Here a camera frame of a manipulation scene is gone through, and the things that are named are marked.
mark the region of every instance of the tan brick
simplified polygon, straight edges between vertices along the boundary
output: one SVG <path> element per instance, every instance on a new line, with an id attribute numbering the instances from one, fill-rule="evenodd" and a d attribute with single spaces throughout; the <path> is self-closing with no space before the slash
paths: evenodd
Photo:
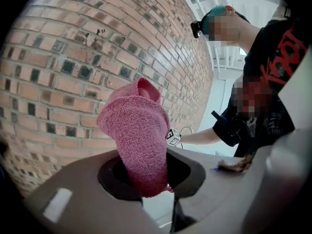
<path id="1" fill-rule="evenodd" d="M 84 149 L 115 148 L 116 143 L 111 140 L 86 139 L 81 142 L 81 147 Z"/>
<path id="2" fill-rule="evenodd" d="M 71 10 L 74 12 L 78 12 L 83 7 L 83 4 L 75 1 L 66 1 L 66 3 L 62 6 L 65 10 Z"/>
<path id="3" fill-rule="evenodd" d="M 111 16 L 117 18 L 117 19 L 122 19 L 126 16 L 125 13 L 123 13 L 121 10 L 119 10 L 118 8 L 116 8 L 115 6 L 112 5 L 105 5 L 101 7 L 101 10 L 106 12 L 107 14 L 110 14 Z"/>
<path id="4" fill-rule="evenodd" d="M 128 52 L 124 50 L 120 50 L 120 52 L 117 54 L 116 59 L 127 64 L 128 66 L 137 69 L 140 61 L 135 56 L 132 56 Z"/>
<path id="5" fill-rule="evenodd" d="M 39 100 L 40 91 L 38 86 L 20 83 L 18 94 L 21 97 L 37 101 Z"/>
<path id="6" fill-rule="evenodd" d="M 44 25 L 41 32 L 50 35 L 61 36 L 66 29 L 66 25 L 55 22 L 48 22 Z"/>
<path id="7" fill-rule="evenodd" d="M 21 18 L 14 25 L 14 28 L 19 29 L 30 29 L 34 31 L 39 31 L 44 25 L 45 21 L 39 19 L 27 19 Z"/>
<path id="8" fill-rule="evenodd" d="M 147 30 L 143 25 L 134 21 L 130 17 L 124 19 L 123 22 L 127 24 L 129 27 L 139 32 L 142 36 L 144 36 L 154 47 L 156 47 L 157 49 L 160 47 L 159 40 L 157 40 L 155 36 L 151 35 L 151 32 Z"/>
<path id="9" fill-rule="evenodd" d="M 25 32 L 13 31 L 10 35 L 9 43 L 22 44 L 25 38 Z"/>
<path id="10" fill-rule="evenodd" d="M 36 117 L 47 119 L 48 118 L 48 109 L 46 107 L 36 105 Z"/>
<path id="11" fill-rule="evenodd" d="M 18 124 L 31 130 L 38 130 L 37 119 L 34 117 L 25 117 L 24 115 L 19 114 Z"/>
<path id="12" fill-rule="evenodd" d="M 38 84 L 41 84 L 44 86 L 51 86 L 53 77 L 54 77 L 53 73 L 46 71 L 46 70 L 40 70 Z"/>
<path id="13" fill-rule="evenodd" d="M 168 99 L 164 99 L 164 102 L 162 104 L 164 107 L 167 107 L 167 108 L 171 108 L 172 107 L 172 102 L 169 101 Z"/>
<path id="14" fill-rule="evenodd" d="M 15 65 L 8 61 L 2 61 L 0 63 L 0 72 L 4 75 L 11 76 L 14 72 Z"/>
<path id="15" fill-rule="evenodd" d="M 53 87 L 55 89 L 80 95 L 82 92 L 83 83 L 77 79 L 70 79 L 66 76 L 55 76 Z"/>
<path id="16" fill-rule="evenodd" d="M 96 123 L 97 117 L 92 117 L 92 116 L 81 116 L 81 125 L 83 127 L 93 127 L 93 128 L 98 128 L 98 125 Z"/>
<path id="17" fill-rule="evenodd" d="M 61 148 L 79 148 L 79 141 L 71 138 L 56 138 L 55 143 Z"/>
<path id="18" fill-rule="evenodd" d="M 66 150 L 51 147 L 44 147 L 43 149 L 46 154 L 54 156 L 76 157 L 76 158 L 86 158 L 90 156 L 90 152 L 88 151 Z"/>
<path id="19" fill-rule="evenodd" d="M 147 21 L 145 18 L 142 18 L 142 20 L 140 21 L 140 23 L 147 28 L 154 36 L 156 36 L 158 30 L 149 22 Z"/>
<path id="20" fill-rule="evenodd" d="M 57 40 L 55 38 L 45 37 L 43 38 L 43 41 L 40 44 L 40 49 L 52 50 L 52 47 L 56 41 Z"/>
<path id="21" fill-rule="evenodd" d="M 14 125 L 6 120 L 0 120 L 2 129 L 12 135 L 15 135 Z"/>
<path id="22" fill-rule="evenodd" d="M 92 130 L 92 138 L 109 138 L 109 136 L 107 136 L 105 133 L 103 133 L 101 130 L 99 129 L 93 129 Z"/>
<path id="23" fill-rule="evenodd" d="M 119 77 L 109 76 L 107 79 L 107 87 L 112 89 L 118 89 L 122 86 L 129 84 L 128 81 L 121 79 Z"/>
<path id="24" fill-rule="evenodd" d="M 52 139 L 48 135 L 40 134 L 39 132 L 29 131 L 25 128 L 16 127 L 16 134 L 18 137 L 25 138 L 31 141 L 44 143 L 47 145 L 52 144 Z"/>
<path id="25" fill-rule="evenodd" d="M 69 111 L 53 109 L 53 120 L 68 124 L 78 124 L 78 114 Z"/>
<path id="26" fill-rule="evenodd" d="M 137 45 L 145 50 L 148 50 L 150 47 L 150 44 L 136 32 L 131 32 L 129 39 L 134 41 Z"/>
<path id="27" fill-rule="evenodd" d="M 5 107 L 11 107 L 11 97 L 2 93 L 0 96 L 0 105 Z"/>
<path id="28" fill-rule="evenodd" d="M 92 51 L 80 45 L 70 44 L 64 50 L 64 54 L 70 58 L 89 63 L 92 58 Z"/>
<path id="29" fill-rule="evenodd" d="M 23 58 L 23 62 L 27 64 L 44 67 L 48 62 L 49 57 L 41 54 L 37 54 L 32 51 L 26 51 L 25 56 Z"/>

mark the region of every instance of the microfiber cloth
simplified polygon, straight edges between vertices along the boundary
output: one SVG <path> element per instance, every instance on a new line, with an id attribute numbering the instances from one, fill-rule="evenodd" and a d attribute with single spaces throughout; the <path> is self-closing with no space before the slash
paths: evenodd
<path id="1" fill-rule="evenodd" d="M 160 92 L 139 78 L 115 90 L 97 117 L 98 127 L 117 144 L 133 186 L 143 197 L 168 190 L 169 118 L 160 106 Z"/>

